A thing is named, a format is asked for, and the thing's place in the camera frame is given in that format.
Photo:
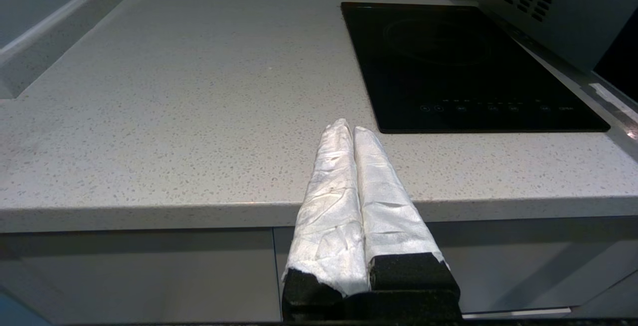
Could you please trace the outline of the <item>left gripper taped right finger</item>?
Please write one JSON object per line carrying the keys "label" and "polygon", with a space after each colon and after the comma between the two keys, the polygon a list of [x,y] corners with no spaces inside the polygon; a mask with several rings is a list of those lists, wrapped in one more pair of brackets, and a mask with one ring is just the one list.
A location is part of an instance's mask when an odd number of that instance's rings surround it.
{"label": "left gripper taped right finger", "polygon": [[363,292],[436,290],[460,294],[431,231],[376,134],[353,131],[364,228]]}

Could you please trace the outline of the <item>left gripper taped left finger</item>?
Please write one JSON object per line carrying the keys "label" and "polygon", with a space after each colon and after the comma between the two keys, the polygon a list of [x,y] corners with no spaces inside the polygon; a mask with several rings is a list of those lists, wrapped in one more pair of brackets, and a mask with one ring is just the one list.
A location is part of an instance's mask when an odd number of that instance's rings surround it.
{"label": "left gripper taped left finger", "polygon": [[288,304],[333,303],[369,290],[352,133],[324,129],[283,274]]}

